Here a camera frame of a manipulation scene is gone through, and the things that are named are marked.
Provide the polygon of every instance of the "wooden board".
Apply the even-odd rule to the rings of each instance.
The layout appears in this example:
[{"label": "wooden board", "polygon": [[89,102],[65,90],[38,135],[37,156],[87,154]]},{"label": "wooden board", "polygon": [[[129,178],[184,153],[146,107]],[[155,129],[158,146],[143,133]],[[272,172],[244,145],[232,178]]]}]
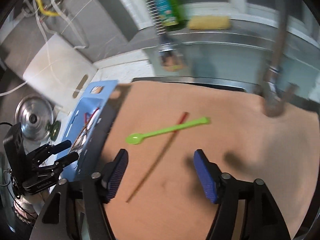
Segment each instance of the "wooden board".
[{"label": "wooden board", "polygon": [[[200,148],[237,179],[263,179],[293,238],[316,187],[319,121],[317,114],[290,104],[281,117],[268,118],[262,100],[253,94],[188,84],[133,83],[102,152],[105,161],[113,160],[120,148],[129,152],[116,198],[105,205],[115,236],[120,240],[206,238],[217,205],[206,199],[193,167],[193,153]],[[179,131],[149,179],[127,203],[171,135],[148,138],[139,145],[129,145],[125,138],[172,126],[184,111],[190,113],[188,121],[207,116],[211,124]],[[241,221],[238,216],[235,235]]]}]

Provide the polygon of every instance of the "sponge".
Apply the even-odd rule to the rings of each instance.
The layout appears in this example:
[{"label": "sponge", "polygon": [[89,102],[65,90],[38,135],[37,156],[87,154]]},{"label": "sponge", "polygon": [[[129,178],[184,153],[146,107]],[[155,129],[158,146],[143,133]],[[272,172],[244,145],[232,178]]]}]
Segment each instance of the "sponge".
[{"label": "sponge", "polygon": [[190,30],[227,30],[230,27],[228,16],[193,16],[188,22]]}]

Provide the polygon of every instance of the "metal spring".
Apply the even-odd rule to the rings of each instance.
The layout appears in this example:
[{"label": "metal spring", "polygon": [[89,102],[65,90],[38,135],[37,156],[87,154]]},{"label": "metal spring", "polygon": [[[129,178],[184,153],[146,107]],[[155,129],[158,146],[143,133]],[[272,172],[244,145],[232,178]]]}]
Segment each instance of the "metal spring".
[{"label": "metal spring", "polygon": [[146,0],[146,4],[153,21],[153,25],[156,27],[157,34],[160,35],[166,33],[166,29],[162,24],[155,0]]}]

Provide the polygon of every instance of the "white cable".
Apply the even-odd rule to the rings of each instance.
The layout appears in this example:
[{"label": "white cable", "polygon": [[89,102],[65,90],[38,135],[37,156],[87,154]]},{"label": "white cable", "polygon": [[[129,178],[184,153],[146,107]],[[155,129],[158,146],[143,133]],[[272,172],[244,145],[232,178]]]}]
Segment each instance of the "white cable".
[{"label": "white cable", "polygon": [[31,5],[31,3],[29,2],[29,0],[23,0],[25,3],[26,3],[26,5],[29,7],[29,9],[30,9],[30,11],[32,11],[34,8],[33,8],[33,6]]},{"label": "white cable", "polygon": [[44,21],[42,21],[42,27],[44,28],[44,30],[47,32],[47,33],[51,33],[51,34],[58,34],[57,32],[53,31],[53,30],[50,30],[47,25],[45,24]]},{"label": "white cable", "polygon": [[72,28],[73,32],[77,36],[78,40],[82,43],[83,46],[75,46],[74,49],[85,49],[87,47],[86,43],[80,36],[79,32],[77,31],[75,25],[71,22],[71,20],[60,10],[58,5],[56,4],[55,0],[51,0],[53,8],[56,10],[56,12],[61,16],[62,19],[64,19]]},{"label": "white cable", "polygon": [[72,24],[71,22],[77,17],[77,15],[91,2],[92,0],[90,0],[89,2],[87,2],[81,9],[80,11],[77,12],[77,14],[71,19],[70,23],[68,23],[68,25],[64,28],[64,30],[62,31],[61,35],[64,33],[64,31],[66,30],[66,28]]},{"label": "white cable", "polygon": [[[91,2],[92,0],[90,0],[89,2],[87,2],[78,12],[77,14],[70,20],[70,23],[76,18],[76,16]],[[68,23],[68,25],[65,27],[65,29],[62,31],[61,34],[63,34],[63,32],[66,30],[66,28],[70,25],[70,23]],[[18,90],[19,88],[23,87],[24,85],[28,84],[28,82],[30,82],[32,79],[34,79],[35,77],[37,77],[38,75],[40,75],[44,70],[46,70],[48,67],[50,67],[53,63],[57,62],[57,61],[61,61],[61,60],[55,60],[54,62],[52,62],[51,64],[47,65],[44,69],[40,70],[36,75],[34,75],[33,77],[31,77],[30,79],[28,79],[27,81],[25,81],[24,83],[22,83],[21,85],[15,87],[14,89],[11,89],[7,92],[3,92],[0,93],[0,97],[9,95],[13,92],[15,92],[16,90]]]},{"label": "white cable", "polygon": [[[32,0],[33,2],[33,6],[36,10],[36,0]],[[52,68],[52,63],[51,63],[51,59],[50,59],[50,50],[49,50],[49,44],[48,44],[48,38],[47,38],[47,35],[45,35],[45,32],[42,28],[42,25],[40,23],[40,19],[39,19],[39,15],[38,13],[36,13],[36,22],[37,22],[37,25],[40,29],[40,32],[44,38],[44,41],[45,41],[45,46],[46,46],[46,49],[47,49],[47,56],[48,56],[48,62],[49,62],[49,65],[50,65],[50,70],[51,70],[51,73],[52,73],[52,76],[54,77],[54,79],[60,84],[62,85],[63,87],[73,91],[73,92],[83,92],[84,90],[79,90],[79,89],[73,89],[73,88],[70,88],[70,87],[66,87],[65,84],[63,84],[60,79],[57,78],[57,76],[55,75],[54,71],[53,71],[53,68]]]},{"label": "white cable", "polygon": [[27,13],[26,10],[24,8],[21,8],[22,14],[24,17],[32,17],[33,15],[35,15],[35,13]]}]

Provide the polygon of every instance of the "screw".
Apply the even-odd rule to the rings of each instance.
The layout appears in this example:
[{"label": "screw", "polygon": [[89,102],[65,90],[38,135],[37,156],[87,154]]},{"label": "screw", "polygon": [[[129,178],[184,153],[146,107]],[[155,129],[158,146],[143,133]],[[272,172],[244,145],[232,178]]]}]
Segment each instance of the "screw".
[{"label": "screw", "polygon": [[93,178],[93,179],[100,178],[100,176],[101,176],[100,172],[94,172],[94,173],[91,174],[91,178]]},{"label": "screw", "polygon": [[255,182],[260,186],[264,184],[264,181],[262,179],[256,179]]},{"label": "screw", "polygon": [[62,179],[59,179],[58,184],[59,184],[59,185],[63,185],[63,184],[65,184],[66,182],[67,182],[67,179],[62,178]]},{"label": "screw", "polygon": [[230,175],[229,173],[227,173],[227,172],[222,173],[222,174],[221,174],[221,177],[222,177],[223,179],[231,179],[231,175]]}]

